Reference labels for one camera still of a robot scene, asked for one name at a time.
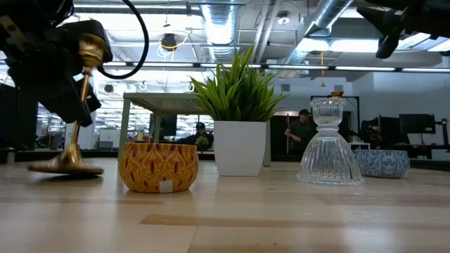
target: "clear glass candle holder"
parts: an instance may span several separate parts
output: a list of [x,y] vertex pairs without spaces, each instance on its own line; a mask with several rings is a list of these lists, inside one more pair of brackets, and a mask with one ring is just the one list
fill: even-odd
[[358,186],[364,183],[354,153],[338,133],[345,100],[317,98],[311,101],[318,133],[305,150],[297,180],[305,183]]

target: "cap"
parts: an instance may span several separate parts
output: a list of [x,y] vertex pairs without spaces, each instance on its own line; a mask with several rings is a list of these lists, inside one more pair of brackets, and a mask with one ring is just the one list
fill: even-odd
[[306,109],[303,109],[303,110],[301,110],[299,113],[298,113],[298,115],[309,115],[310,113],[308,112],[308,110],[306,110]]
[[205,129],[205,124],[202,122],[198,122],[195,126],[196,129]]

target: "monitor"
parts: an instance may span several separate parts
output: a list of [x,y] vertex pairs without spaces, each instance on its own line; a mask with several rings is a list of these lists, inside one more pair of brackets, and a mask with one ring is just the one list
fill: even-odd
[[[176,119],[178,115],[163,115],[161,116],[160,137],[176,136]],[[150,117],[150,129],[155,123],[155,114]]]
[[435,134],[436,123],[433,114],[400,115],[402,134]]
[[379,116],[380,129],[383,138],[391,144],[406,143],[409,144],[408,134],[400,130],[400,119],[397,117]]

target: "gold candlestick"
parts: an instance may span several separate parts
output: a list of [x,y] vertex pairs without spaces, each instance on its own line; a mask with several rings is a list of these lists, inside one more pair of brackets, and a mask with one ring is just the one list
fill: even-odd
[[[81,90],[81,102],[86,102],[89,90],[91,69],[101,64],[106,43],[99,37],[85,34],[79,40],[79,54],[84,62],[84,81]],[[84,162],[78,146],[79,122],[74,122],[72,141],[63,153],[48,162],[38,162],[28,167],[30,171],[56,174],[102,174],[103,169],[92,167]]]
[[344,95],[344,91],[332,91],[331,96],[333,98],[342,98],[342,95]]

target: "yellow ceramic pot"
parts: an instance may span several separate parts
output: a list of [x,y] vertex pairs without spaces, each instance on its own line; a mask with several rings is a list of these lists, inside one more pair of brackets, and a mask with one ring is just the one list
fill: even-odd
[[140,193],[174,193],[189,188],[197,177],[195,145],[126,143],[119,161],[127,187]]

